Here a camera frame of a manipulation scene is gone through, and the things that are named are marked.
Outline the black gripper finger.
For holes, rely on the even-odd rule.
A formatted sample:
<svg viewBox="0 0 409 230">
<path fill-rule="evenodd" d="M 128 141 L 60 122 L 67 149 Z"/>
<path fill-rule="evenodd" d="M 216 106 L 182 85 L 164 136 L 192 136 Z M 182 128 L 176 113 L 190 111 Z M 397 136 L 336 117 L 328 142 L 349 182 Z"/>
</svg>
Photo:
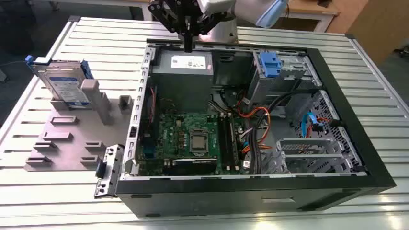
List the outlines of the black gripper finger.
<svg viewBox="0 0 409 230">
<path fill-rule="evenodd" d="M 219 12 L 206 17 L 204 20 L 200 21 L 199 14 L 194 14 L 190 17 L 190 29 L 188 29 L 188 52 L 192 52 L 195 48 L 194 38 L 199 35 L 207 35 L 211 29 L 224 20 L 227 17 L 227 12 Z"/>
<path fill-rule="evenodd" d="M 188 25 L 187 25 L 187 17 L 178 16 L 176 18 L 171 15 L 164 16 L 162 0 L 152 0 L 148 4 L 148 10 L 154 17 L 162 22 L 164 27 L 168 29 L 171 33 L 178 33 L 184 41 L 184 51 L 188 52 Z"/>
</svg>

